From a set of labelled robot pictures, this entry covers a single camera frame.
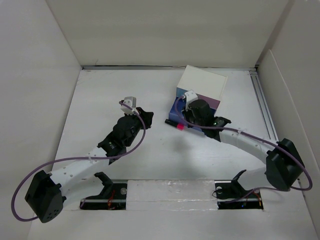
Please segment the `pink drawer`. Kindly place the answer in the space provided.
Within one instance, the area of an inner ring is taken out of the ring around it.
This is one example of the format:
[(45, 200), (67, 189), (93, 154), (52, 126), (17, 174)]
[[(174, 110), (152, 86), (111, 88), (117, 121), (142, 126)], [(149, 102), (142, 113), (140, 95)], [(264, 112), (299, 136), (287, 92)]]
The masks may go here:
[(215, 98), (210, 98), (201, 94), (197, 94), (198, 98), (201, 100), (206, 101), (211, 109), (217, 110), (219, 105), (220, 105), (220, 100), (219, 99), (215, 99)]

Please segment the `pink cap black marker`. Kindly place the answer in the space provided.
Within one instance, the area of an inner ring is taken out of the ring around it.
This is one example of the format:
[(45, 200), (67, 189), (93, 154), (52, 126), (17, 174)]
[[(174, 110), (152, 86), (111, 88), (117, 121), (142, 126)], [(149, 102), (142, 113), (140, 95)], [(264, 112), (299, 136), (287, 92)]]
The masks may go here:
[(166, 120), (165, 120), (165, 123), (166, 123), (167, 125), (170, 125), (171, 127), (174, 127), (174, 128), (176, 128), (176, 129), (180, 130), (180, 131), (182, 131), (182, 130), (184, 129), (184, 127), (185, 127), (183, 124), (174, 122), (174, 121), (169, 120), (169, 119), (166, 119)]

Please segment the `light blue drawer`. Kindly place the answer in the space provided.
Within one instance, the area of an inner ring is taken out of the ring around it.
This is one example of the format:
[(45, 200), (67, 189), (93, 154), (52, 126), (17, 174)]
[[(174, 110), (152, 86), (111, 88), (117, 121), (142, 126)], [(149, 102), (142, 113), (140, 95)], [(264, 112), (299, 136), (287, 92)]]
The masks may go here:
[(185, 90), (183, 88), (180, 87), (176, 87), (176, 97), (179, 98), (181, 96), (183, 96), (185, 94), (185, 92), (187, 92), (188, 90)]

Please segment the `white drawer organizer cabinet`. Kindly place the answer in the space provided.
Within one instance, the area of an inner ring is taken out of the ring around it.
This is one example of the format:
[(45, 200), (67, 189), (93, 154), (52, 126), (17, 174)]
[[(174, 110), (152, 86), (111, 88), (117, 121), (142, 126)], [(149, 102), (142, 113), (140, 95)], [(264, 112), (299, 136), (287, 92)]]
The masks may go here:
[(187, 65), (177, 87), (221, 100), (227, 79), (227, 76)]

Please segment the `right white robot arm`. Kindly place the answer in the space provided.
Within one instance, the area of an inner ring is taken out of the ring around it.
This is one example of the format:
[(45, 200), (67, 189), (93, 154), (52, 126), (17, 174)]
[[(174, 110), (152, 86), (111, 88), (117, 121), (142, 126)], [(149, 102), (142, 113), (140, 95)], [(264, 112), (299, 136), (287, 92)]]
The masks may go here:
[(283, 192), (296, 189), (294, 183), (305, 171), (305, 166), (292, 141), (286, 138), (268, 141), (240, 128), (232, 128), (231, 121), (215, 116), (203, 99), (187, 100), (182, 115), (189, 127), (199, 128), (206, 137), (243, 150), (263, 163), (263, 167), (244, 169), (233, 177), (228, 187), (235, 196), (243, 197), (258, 189)]

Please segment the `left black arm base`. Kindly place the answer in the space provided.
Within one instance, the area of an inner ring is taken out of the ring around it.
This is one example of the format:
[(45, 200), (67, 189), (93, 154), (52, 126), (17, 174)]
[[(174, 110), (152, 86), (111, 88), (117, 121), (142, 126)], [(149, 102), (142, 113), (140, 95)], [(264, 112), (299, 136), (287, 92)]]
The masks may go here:
[(102, 190), (98, 195), (87, 196), (80, 201), (81, 210), (126, 210), (127, 180), (111, 180), (104, 172), (97, 172), (94, 176), (101, 181)]

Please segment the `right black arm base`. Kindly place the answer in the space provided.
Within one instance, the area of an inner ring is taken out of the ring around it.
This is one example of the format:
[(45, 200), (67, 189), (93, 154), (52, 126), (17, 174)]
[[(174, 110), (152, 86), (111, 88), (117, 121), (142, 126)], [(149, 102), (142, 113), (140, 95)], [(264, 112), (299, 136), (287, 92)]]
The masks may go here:
[(218, 210), (263, 210), (263, 202), (259, 192), (249, 194), (239, 183), (239, 178), (246, 172), (240, 171), (229, 180), (215, 180), (212, 196), (217, 199)]

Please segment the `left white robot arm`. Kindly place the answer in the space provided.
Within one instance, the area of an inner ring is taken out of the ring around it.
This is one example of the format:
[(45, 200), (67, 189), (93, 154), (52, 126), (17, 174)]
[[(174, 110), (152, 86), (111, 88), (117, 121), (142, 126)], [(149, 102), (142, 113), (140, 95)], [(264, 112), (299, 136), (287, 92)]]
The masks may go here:
[(84, 178), (94, 176), (101, 181), (94, 186), (100, 198), (111, 194), (113, 182), (103, 172), (110, 164), (127, 156), (137, 134), (145, 132), (152, 125), (154, 113), (141, 107), (122, 106), (124, 116), (118, 119), (112, 131), (85, 157), (70, 157), (71, 163), (50, 173), (36, 169), (24, 197), (42, 223), (53, 220), (64, 206), (80, 198), (73, 193), (74, 187)]

